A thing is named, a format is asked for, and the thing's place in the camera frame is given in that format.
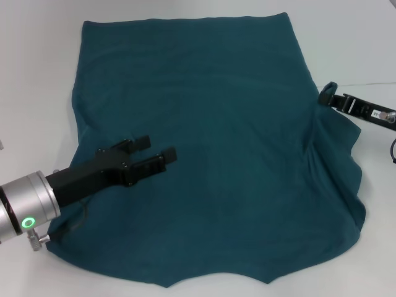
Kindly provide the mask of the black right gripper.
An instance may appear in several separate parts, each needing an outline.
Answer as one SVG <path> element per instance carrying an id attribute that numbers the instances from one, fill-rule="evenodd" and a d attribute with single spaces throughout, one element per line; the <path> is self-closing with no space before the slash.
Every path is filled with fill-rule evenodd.
<path id="1" fill-rule="evenodd" d="M 336 88 L 324 88 L 320 92 L 320 104 L 395 131 L 395 110 L 344 94 L 336 95 Z"/>

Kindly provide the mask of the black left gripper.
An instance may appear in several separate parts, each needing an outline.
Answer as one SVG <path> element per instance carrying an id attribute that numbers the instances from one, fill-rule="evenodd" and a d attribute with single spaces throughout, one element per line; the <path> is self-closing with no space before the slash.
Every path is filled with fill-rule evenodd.
<path id="1" fill-rule="evenodd" d="M 128 185 L 131 179 L 130 154 L 151 147 L 150 137 L 124 140 L 111 148 L 99 150 L 95 156 L 46 177 L 56 201 L 65 207 L 111 186 Z M 153 157 L 132 165 L 132 185 L 141 179 L 166 171 L 177 160 L 176 149 L 169 147 Z"/>

